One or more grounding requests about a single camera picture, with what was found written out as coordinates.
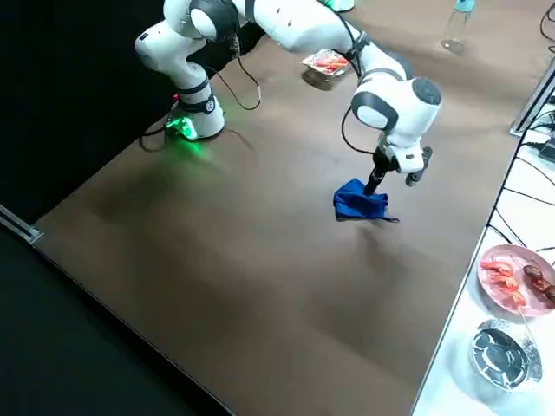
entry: white table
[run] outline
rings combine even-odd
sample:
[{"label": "white table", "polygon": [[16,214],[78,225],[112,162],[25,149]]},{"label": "white table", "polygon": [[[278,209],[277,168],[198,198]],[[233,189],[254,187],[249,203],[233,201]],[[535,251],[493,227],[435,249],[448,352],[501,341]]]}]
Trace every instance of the white table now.
[{"label": "white table", "polygon": [[[524,141],[545,142],[547,139],[548,136],[543,133],[529,131]],[[555,181],[555,165],[539,158],[538,151],[522,146],[517,155],[533,163]],[[505,187],[555,203],[555,186],[518,159],[509,168]],[[555,206],[504,189],[501,189],[495,206],[529,249],[555,246]],[[489,224],[517,244],[515,236],[497,213],[492,215]],[[506,244],[506,241],[487,226],[422,381],[413,406],[413,416],[555,415],[555,312],[529,320],[544,369],[542,381],[532,392],[503,394],[501,398],[499,395],[488,395],[483,388],[483,380],[470,367],[469,343],[483,321],[502,318],[524,325],[520,317],[505,312],[485,298],[479,286],[477,259],[481,253],[497,244]],[[555,261],[555,250],[541,251],[539,254],[549,263]]]}]

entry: water bottle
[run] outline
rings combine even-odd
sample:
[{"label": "water bottle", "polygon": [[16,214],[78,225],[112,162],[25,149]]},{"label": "water bottle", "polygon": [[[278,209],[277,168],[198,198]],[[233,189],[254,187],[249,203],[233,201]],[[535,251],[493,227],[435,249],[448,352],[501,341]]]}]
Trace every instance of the water bottle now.
[{"label": "water bottle", "polygon": [[441,41],[441,46],[443,48],[455,54],[460,54],[463,51],[465,47],[463,42],[465,29],[467,28],[468,20],[470,20],[470,15],[475,5],[476,0],[457,0],[453,8],[453,13],[451,13],[449,17],[445,35]]}]

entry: pink plate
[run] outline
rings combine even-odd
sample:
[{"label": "pink plate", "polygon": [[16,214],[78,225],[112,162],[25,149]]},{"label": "pink plate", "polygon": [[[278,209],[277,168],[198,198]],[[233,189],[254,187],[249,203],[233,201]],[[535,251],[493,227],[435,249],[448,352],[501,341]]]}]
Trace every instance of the pink plate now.
[{"label": "pink plate", "polygon": [[504,262],[513,267],[514,278],[519,283],[519,292],[526,299],[526,306],[520,308],[524,316],[545,315],[555,309],[555,303],[547,299],[544,294],[538,292],[532,286],[530,278],[522,270],[528,264],[536,266],[544,274],[545,280],[555,284],[555,270],[538,254],[518,245],[496,245],[486,251],[479,263],[476,264],[478,280],[480,280],[482,288],[489,297],[501,308],[519,315],[519,308],[514,300],[500,290],[499,283],[491,282],[490,274],[492,272],[480,267],[483,262]]}]

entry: food on plate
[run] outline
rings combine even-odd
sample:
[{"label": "food on plate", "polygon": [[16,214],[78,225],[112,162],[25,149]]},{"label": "food on plate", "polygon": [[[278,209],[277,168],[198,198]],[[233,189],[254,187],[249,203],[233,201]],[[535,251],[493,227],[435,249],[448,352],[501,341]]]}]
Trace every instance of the food on plate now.
[{"label": "food on plate", "polygon": [[499,290],[501,290],[501,292],[505,293],[507,296],[510,296],[513,299],[513,302],[517,304],[517,306],[526,306],[526,299],[519,291],[511,290],[505,287],[501,287],[499,288]]},{"label": "food on plate", "polygon": [[482,262],[480,265],[482,269],[492,270],[505,276],[513,276],[513,268],[511,264],[505,262]]},{"label": "food on plate", "polygon": [[535,279],[532,280],[532,286],[540,291],[541,293],[545,293],[545,291],[551,286],[552,284],[547,282],[545,279]]},{"label": "food on plate", "polygon": [[555,303],[555,286],[550,286],[549,288],[547,288],[545,290],[545,295],[547,296],[547,299],[549,299],[550,301],[552,301],[553,303]]},{"label": "food on plate", "polygon": [[516,290],[519,288],[519,282],[512,276],[505,276],[500,273],[493,273],[490,275],[490,279],[493,283],[505,284],[505,286],[510,290]]},{"label": "food on plate", "polygon": [[527,275],[533,280],[539,280],[544,278],[544,274],[541,272],[539,267],[532,266],[531,264],[524,266],[523,271],[525,275]]}]

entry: foil container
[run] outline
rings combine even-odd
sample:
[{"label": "foil container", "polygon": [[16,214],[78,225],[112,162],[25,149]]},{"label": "foil container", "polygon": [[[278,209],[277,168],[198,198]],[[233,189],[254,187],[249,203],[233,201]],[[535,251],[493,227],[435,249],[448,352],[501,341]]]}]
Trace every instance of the foil container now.
[{"label": "foil container", "polygon": [[474,370],[503,392],[532,390],[543,376],[534,341],[524,328],[509,321],[491,319],[481,323],[469,354]]}]

